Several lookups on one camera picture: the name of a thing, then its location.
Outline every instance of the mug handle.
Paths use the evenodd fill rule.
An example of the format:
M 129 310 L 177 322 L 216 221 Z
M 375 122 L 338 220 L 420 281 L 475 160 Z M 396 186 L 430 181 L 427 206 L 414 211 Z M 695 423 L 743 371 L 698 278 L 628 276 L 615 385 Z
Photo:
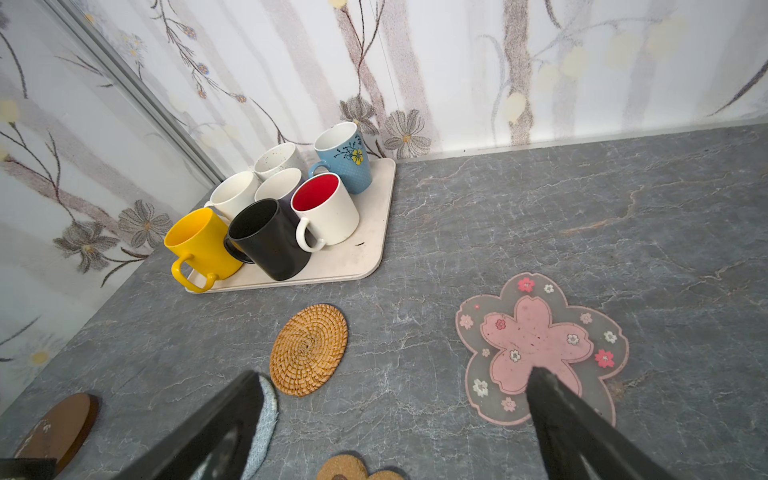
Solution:
M 211 289 L 212 286 L 214 286 L 214 282 L 219 279 L 219 276 L 215 273 L 208 273 L 206 277 L 205 286 L 203 288 L 198 287 L 191 281 L 187 280 L 187 278 L 184 276 L 184 274 L 181 272 L 181 264 L 192 260 L 194 258 L 194 255 L 192 253 L 187 253 L 183 257 L 179 257 L 175 262 L 174 265 L 170 268 L 170 272 L 174 275 L 174 278 L 178 283 L 181 283 L 183 286 L 185 286 L 188 290 L 192 290 L 195 293 L 203 293 L 207 292 Z
M 296 242 L 299 243 L 299 247 L 301 247 L 301 250 L 304 250 L 305 252 L 314 253 L 317 250 L 320 250 L 326 245 L 326 241 L 322 238 L 317 239 L 317 243 L 315 243 L 314 247 L 310 247 L 306 244 L 306 240 L 304 240 L 304 235 L 306 235 L 306 226 L 310 224 L 310 219 L 307 217 L 302 217 L 302 219 L 299 221 L 299 226 L 296 227 Z
M 245 252 L 232 244 L 232 240 L 230 240 L 229 237 L 224 237 L 224 249 L 228 254 L 234 257 L 235 260 L 239 260 L 243 263 L 253 263 L 253 260 L 251 260 L 250 257 L 245 254 Z
M 321 161 L 317 162 L 316 164 L 314 164 L 314 165 L 313 165 L 313 166 L 310 168 L 310 178 L 312 178 L 312 177 L 314 177 L 314 176 L 315 176 L 315 170 L 317 170 L 319 167 L 325 167 L 325 168 L 326 168 L 326 170 L 328 170 L 328 171 L 331 171 L 330 167 L 328 167 L 328 164 L 327 164 L 325 161 L 322 161 L 322 160 L 321 160 Z

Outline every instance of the blue mug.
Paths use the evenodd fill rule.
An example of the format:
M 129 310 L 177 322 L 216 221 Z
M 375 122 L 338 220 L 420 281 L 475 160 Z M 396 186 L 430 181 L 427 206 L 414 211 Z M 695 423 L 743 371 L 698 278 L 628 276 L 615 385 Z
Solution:
M 353 195 L 361 194 L 371 184 L 371 166 L 357 124 L 346 121 L 324 131 L 315 140 L 315 151 L 320 162 L 310 168 L 310 177 L 318 167 L 325 167 L 339 175 Z

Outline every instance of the yellow mug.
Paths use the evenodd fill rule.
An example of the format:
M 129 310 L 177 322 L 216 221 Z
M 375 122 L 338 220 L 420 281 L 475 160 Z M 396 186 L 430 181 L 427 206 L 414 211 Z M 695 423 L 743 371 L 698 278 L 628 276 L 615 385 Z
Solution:
M 166 233 L 164 244 L 177 254 L 170 271 L 174 278 L 195 293 L 207 292 L 216 280 L 224 280 L 237 272 L 243 262 L 235 260 L 224 249 L 227 225 L 210 208 L 200 208 L 176 222 Z M 187 262 L 200 275 L 206 277 L 203 288 L 198 287 L 181 272 Z

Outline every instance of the brown wooden coaster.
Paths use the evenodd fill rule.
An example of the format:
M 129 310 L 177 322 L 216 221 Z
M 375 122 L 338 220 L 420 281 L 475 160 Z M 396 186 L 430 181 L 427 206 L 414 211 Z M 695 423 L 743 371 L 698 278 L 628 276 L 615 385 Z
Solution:
M 272 347 L 272 382 L 287 395 L 314 392 L 339 365 L 346 337 L 346 320 L 337 308 L 319 303 L 298 312 L 288 320 Z
M 337 455 L 328 459 L 317 472 L 317 480 L 403 480 L 403 477 L 389 470 L 382 470 L 368 476 L 366 466 L 355 456 Z
M 74 458 L 91 432 L 98 400 L 77 393 L 61 400 L 40 419 L 16 449 L 16 458 L 56 458 L 56 475 Z

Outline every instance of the black mug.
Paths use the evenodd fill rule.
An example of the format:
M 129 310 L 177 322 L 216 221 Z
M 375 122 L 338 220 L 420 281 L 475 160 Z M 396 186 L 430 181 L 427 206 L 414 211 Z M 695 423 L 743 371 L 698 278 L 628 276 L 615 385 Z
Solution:
M 245 207 L 230 223 L 224 248 L 244 263 L 255 263 L 273 280 L 288 280 L 310 261 L 296 242 L 296 228 L 277 200 Z

